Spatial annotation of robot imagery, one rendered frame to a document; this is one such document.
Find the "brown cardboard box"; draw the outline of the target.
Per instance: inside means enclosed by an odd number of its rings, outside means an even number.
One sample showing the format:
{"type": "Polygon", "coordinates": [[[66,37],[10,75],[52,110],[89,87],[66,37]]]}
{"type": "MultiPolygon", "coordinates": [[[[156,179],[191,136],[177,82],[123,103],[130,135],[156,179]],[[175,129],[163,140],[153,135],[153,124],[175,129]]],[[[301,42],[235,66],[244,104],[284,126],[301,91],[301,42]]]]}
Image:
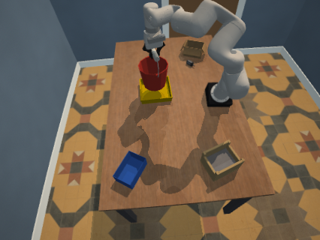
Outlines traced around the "brown cardboard box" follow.
{"type": "Polygon", "coordinates": [[[184,56],[201,59],[203,52],[204,52],[204,55],[206,54],[207,45],[202,41],[188,39],[183,44],[182,49],[183,49],[183,53],[186,53],[186,54],[183,54],[184,56]],[[186,47],[191,47],[191,48],[186,48],[186,47]],[[202,49],[202,47],[203,47],[203,49],[202,49]],[[200,57],[198,57],[198,56],[200,56],[200,57]]]}

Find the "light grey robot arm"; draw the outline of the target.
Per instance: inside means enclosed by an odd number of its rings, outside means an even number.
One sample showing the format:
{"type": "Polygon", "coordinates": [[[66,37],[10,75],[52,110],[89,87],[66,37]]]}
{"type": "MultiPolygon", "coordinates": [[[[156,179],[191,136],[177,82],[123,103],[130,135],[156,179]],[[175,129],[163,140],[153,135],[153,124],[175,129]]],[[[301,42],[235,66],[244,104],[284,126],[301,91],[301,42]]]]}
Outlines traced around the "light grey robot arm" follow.
{"type": "Polygon", "coordinates": [[[224,66],[224,70],[218,85],[211,89],[211,97],[223,103],[229,98],[239,100],[247,95],[249,80],[244,67],[245,58],[241,51],[232,50],[246,30],[245,23],[239,17],[211,0],[203,0],[194,13],[185,12],[179,5],[158,8],[156,3],[149,2],[143,6],[143,15],[149,34],[148,44],[165,41],[165,34],[159,31],[164,24],[171,23],[175,32],[202,38],[218,20],[223,25],[210,41],[207,52],[212,60],[224,66]]]}

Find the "blue open bin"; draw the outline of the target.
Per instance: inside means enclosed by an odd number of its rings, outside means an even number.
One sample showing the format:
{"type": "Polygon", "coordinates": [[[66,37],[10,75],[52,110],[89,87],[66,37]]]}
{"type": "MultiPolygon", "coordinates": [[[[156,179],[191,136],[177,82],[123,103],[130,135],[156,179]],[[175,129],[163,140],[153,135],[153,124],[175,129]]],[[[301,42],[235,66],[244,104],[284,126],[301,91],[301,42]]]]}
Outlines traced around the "blue open bin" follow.
{"type": "Polygon", "coordinates": [[[147,162],[142,156],[128,151],[113,177],[117,182],[133,190],[146,165],[147,162]]]}

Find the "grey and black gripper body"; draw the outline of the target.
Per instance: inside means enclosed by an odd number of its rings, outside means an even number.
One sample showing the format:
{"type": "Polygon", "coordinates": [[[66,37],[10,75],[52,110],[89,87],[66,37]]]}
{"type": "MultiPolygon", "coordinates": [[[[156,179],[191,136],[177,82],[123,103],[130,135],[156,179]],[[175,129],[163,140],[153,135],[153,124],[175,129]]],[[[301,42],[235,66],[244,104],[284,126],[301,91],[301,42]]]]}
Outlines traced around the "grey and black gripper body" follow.
{"type": "Polygon", "coordinates": [[[149,34],[144,31],[144,34],[143,34],[143,39],[144,39],[144,43],[145,43],[145,46],[146,46],[146,49],[147,50],[150,50],[150,49],[155,49],[155,48],[158,48],[158,47],[162,47],[163,46],[163,41],[160,41],[160,42],[157,42],[157,43],[151,43],[151,44],[148,44],[147,42],[147,38],[149,37],[149,34]]]}

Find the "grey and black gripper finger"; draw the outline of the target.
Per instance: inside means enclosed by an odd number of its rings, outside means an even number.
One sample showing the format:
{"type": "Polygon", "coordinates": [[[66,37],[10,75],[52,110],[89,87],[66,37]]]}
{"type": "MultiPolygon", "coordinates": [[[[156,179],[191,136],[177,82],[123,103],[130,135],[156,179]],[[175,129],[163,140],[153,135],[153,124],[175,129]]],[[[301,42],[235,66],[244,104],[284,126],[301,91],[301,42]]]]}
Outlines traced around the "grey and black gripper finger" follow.
{"type": "Polygon", "coordinates": [[[153,57],[152,57],[152,49],[146,49],[145,44],[144,44],[144,46],[143,46],[143,51],[147,51],[147,52],[149,53],[149,57],[150,57],[151,59],[153,59],[153,57]]]}
{"type": "Polygon", "coordinates": [[[158,53],[158,56],[160,56],[160,51],[164,46],[165,46],[165,43],[163,42],[163,46],[157,48],[156,52],[158,53]]]}

